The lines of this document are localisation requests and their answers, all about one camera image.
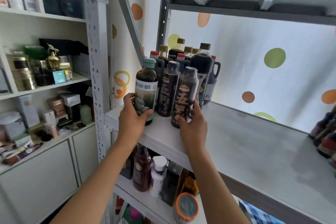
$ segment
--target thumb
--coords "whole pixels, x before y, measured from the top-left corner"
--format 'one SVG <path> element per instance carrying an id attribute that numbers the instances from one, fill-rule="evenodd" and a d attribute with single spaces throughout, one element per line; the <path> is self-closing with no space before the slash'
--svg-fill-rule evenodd
<path id="1" fill-rule="evenodd" d="M 183 127 L 184 125 L 188 124 L 188 122 L 183 117 L 181 117 L 179 115 L 175 116 L 175 120 L 177 120 L 180 127 Z"/>
<path id="2" fill-rule="evenodd" d="M 149 109 L 147 111 L 145 111 L 141 116 L 140 119 L 143 122 L 146 122 L 146 120 L 149 118 L 149 116 L 151 116 L 153 114 L 153 109 Z"/>

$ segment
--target green lid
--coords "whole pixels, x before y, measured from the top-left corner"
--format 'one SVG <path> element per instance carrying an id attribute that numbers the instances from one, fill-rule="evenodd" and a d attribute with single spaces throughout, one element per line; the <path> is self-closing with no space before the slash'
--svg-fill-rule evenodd
<path id="1" fill-rule="evenodd" d="M 142 66 L 147 68 L 154 68 L 156 64 L 156 60 L 152 58 L 144 57 L 142 60 Z"/>

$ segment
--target person's left hand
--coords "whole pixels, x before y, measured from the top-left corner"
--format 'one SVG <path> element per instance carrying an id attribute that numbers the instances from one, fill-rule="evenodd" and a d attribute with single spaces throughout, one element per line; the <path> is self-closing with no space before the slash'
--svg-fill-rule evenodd
<path id="1" fill-rule="evenodd" d="M 144 132 L 146 120 L 153 113 L 153 109 L 149 109 L 141 116 L 138 116 L 133 106 L 134 96 L 134 93 L 128 93 L 124 96 L 124 108 L 121 110 L 119 116 L 117 138 L 118 142 L 125 143 L 132 149 L 136 146 Z"/>

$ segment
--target teal box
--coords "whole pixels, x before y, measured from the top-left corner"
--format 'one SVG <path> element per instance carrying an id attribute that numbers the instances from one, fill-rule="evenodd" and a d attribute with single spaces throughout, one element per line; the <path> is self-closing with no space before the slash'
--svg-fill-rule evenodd
<path id="1" fill-rule="evenodd" d="M 55 84 L 63 83 L 67 81 L 67 77 L 65 75 L 64 70 L 53 71 L 52 73 L 54 77 Z"/>

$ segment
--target forearm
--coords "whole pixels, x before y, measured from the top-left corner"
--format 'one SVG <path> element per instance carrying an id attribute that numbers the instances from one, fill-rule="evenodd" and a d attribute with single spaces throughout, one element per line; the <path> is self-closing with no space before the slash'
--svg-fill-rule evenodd
<path id="1" fill-rule="evenodd" d="M 117 140 L 52 224 L 99 224 L 116 179 L 132 150 L 132 146 L 120 144 Z"/>
<path id="2" fill-rule="evenodd" d="M 188 153 L 207 223 L 249 224 L 226 187 L 206 149 Z"/>

